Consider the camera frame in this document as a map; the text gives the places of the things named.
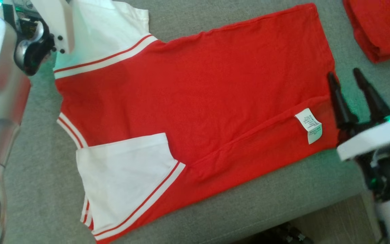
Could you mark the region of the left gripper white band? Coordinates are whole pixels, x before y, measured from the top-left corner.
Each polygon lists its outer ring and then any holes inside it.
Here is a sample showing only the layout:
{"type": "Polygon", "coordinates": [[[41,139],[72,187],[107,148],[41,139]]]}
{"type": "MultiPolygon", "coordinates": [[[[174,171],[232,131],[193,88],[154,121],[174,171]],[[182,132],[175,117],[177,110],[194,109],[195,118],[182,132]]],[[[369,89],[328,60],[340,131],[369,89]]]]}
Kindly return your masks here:
{"type": "Polygon", "coordinates": [[[24,0],[23,12],[28,15],[34,9],[37,26],[31,37],[18,33],[14,59],[26,75],[33,76],[51,52],[70,54],[75,40],[73,13],[66,0],[31,0],[30,5],[32,9],[24,0]]]}

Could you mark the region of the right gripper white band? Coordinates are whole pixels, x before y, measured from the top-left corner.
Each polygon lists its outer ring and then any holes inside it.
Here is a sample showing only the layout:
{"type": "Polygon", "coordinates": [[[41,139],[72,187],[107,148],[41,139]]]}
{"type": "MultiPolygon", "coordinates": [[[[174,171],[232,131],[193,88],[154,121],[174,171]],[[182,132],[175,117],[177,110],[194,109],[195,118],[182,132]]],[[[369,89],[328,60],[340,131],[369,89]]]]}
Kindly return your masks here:
{"type": "Polygon", "coordinates": [[[364,94],[370,122],[359,120],[347,105],[340,83],[333,72],[327,74],[335,122],[340,129],[337,153],[342,161],[355,161],[364,184],[376,202],[390,201],[390,107],[359,68],[353,76],[364,94]]]}

